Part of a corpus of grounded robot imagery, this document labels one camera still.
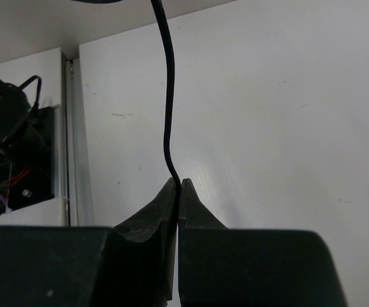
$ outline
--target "black wire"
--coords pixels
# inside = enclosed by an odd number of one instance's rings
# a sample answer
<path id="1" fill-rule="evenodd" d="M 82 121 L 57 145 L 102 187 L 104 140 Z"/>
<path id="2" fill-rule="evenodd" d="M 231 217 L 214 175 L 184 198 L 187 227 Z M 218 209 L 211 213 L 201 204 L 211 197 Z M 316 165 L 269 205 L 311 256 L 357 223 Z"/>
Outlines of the black wire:
<path id="1" fill-rule="evenodd" d="M 36 98 L 35 98 L 35 103 L 33 104 L 33 107 L 32 107 L 32 112 L 37 111 L 39 108 L 39 98 L 41 95 L 42 79 L 38 75 L 33 75 L 27 81 L 25 81 L 19 86 L 19 88 L 23 90 L 35 80 L 38 80 L 38 84 L 36 85 Z"/>
<path id="2" fill-rule="evenodd" d="M 174 64 L 174 51 L 173 44 L 171 42 L 169 26 L 164 13 L 163 4 L 161 0 L 152 0 L 152 6 L 154 14 L 156 16 L 157 24 L 159 26 L 161 39 L 163 41 L 164 52 L 166 53 L 166 66 L 167 66 L 167 87 L 166 87 L 166 115 L 164 118 L 164 139 L 163 149 L 164 158 L 166 160 L 167 167 L 176 183 L 176 192 L 180 193 L 181 181 L 174 168 L 173 161 L 170 154 L 170 136 L 171 136 L 171 121 L 173 118 L 173 97 L 174 97 L 174 82 L 175 82 L 175 64 Z"/>

